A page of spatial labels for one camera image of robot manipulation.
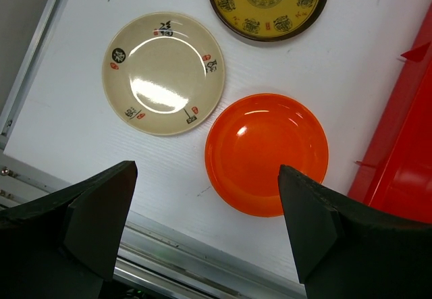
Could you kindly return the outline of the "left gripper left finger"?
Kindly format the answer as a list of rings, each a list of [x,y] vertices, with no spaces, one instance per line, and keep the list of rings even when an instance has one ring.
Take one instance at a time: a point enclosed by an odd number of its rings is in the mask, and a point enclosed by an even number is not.
[[[113,278],[138,177],[122,161],[1,211],[2,298],[98,298]]]

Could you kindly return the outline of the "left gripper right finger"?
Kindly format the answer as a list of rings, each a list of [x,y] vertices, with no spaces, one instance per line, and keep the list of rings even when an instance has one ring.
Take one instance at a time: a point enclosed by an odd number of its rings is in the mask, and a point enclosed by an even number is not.
[[[431,226],[329,189],[293,167],[278,187],[308,298],[430,298]]]

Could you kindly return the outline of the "yellow patterned plate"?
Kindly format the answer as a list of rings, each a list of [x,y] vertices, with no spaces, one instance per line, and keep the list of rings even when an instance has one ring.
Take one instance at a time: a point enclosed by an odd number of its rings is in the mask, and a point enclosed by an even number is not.
[[[217,17],[236,34],[259,42],[297,36],[321,15],[327,0],[209,0]]]

